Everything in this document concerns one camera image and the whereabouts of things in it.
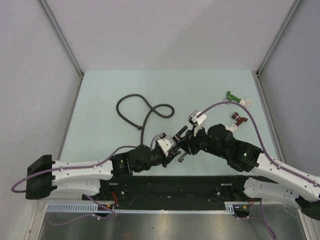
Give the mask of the dark metal faucet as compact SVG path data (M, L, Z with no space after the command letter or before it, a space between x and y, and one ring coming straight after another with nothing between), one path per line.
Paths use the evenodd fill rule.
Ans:
M182 134L188 130L188 126L185 125L182 127L174 136L173 139L176 143L178 143L182 139ZM187 156L187 152L183 152L182 155L177 159L179 163L182 163Z

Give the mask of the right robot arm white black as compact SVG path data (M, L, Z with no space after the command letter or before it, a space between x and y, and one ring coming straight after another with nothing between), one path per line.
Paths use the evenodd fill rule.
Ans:
M222 124L197 132L184 126L173 137L178 148L189 155L199 151L225 159L238 172L247 172L267 180L249 177L230 188L231 196L265 199L296 207L314 219L320 219L320 178L270 157L265 150L234 138Z

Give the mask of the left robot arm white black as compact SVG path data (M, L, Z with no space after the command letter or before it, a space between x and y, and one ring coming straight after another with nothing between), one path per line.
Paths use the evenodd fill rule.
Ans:
M165 168L180 153L176 147L163 152L159 145L154 149L139 145L122 153L114 151L107 159L96 162L67 163L53 160L50 154L43 155L27 168L25 198L41 200L51 193L63 193L105 200L111 188L101 181L148 171L159 165Z

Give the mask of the green tap white elbow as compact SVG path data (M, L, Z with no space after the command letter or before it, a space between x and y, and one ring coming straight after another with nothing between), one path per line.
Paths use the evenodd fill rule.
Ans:
M251 99L239 98L239 97L235 96L234 94L232 94L230 91L226 92L224 101L225 102L236 102L246 108L249 108L252 105Z

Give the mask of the brown tap white elbow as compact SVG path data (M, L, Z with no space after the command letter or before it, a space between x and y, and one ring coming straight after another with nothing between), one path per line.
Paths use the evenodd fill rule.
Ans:
M248 121L246 117L241 117L237 112L234 112L231 115L231 118L235 120L235 123L232 125L226 126L225 129L232 133L236 132L242 123L245 123Z

